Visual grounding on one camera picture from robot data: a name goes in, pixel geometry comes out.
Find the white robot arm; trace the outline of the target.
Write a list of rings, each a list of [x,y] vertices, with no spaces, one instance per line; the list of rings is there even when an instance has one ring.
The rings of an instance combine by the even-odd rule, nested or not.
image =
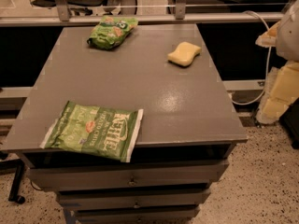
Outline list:
[[[261,124],[272,124],[299,98],[299,14],[290,8],[281,21],[259,35],[256,44],[275,47],[277,56],[287,62],[270,70],[256,119]]]

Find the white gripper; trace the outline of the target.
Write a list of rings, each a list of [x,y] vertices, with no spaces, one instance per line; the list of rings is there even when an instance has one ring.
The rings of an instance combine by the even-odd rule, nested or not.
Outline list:
[[[279,22],[259,35],[255,44],[270,48],[276,45]],[[299,63],[287,61],[281,68],[272,67],[265,81],[265,92],[256,119],[261,124],[272,124],[299,98]]]

